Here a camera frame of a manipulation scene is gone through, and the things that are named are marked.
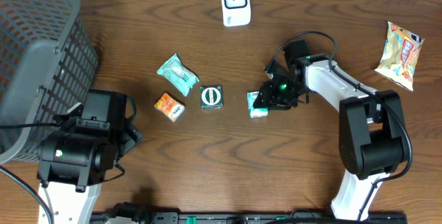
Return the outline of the small teal tissue pack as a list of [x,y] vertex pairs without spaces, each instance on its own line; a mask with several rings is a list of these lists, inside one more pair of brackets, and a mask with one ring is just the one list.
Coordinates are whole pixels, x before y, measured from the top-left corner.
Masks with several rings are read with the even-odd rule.
[[262,118],[262,117],[268,116],[267,109],[255,109],[253,106],[253,103],[255,102],[256,98],[258,97],[258,94],[259,94],[258,91],[247,93],[247,104],[248,104],[250,118]]

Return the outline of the teal wet wipes pack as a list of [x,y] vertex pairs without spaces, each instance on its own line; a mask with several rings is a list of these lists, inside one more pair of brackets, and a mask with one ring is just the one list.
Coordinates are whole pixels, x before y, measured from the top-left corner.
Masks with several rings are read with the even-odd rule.
[[157,74],[165,77],[184,97],[200,81],[193,71],[183,65],[177,54],[164,62],[157,70]]

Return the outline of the large yellow wet wipes pack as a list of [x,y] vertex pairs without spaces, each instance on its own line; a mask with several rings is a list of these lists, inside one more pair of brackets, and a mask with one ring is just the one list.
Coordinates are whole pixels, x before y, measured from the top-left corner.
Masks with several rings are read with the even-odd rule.
[[414,73],[425,39],[391,21],[387,24],[383,54],[374,71],[413,91]]

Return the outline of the orange tissue pack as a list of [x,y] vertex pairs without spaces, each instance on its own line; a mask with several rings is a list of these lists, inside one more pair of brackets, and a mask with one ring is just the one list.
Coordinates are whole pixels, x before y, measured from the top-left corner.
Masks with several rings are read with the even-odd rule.
[[171,97],[168,93],[164,93],[155,103],[154,107],[172,122],[175,122],[185,111],[185,106]]

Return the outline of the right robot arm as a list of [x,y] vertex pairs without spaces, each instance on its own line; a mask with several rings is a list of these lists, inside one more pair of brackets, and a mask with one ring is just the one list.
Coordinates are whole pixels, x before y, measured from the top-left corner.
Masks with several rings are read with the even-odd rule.
[[286,66],[271,61],[255,109],[289,110],[301,96],[317,93],[338,117],[338,149],[345,174],[331,215],[366,221],[382,183],[404,176],[412,163],[412,146],[405,128],[401,99],[393,90],[378,91],[355,80],[326,53],[313,55],[303,39],[288,41],[280,50]]

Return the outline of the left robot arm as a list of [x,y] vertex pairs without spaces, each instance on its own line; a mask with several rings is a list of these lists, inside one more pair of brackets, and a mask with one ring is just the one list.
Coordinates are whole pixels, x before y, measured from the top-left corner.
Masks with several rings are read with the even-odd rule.
[[143,138],[126,107],[135,100],[122,93],[89,90],[86,101],[63,115],[59,128],[38,151],[39,223],[88,223],[106,172],[121,169],[122,159]]

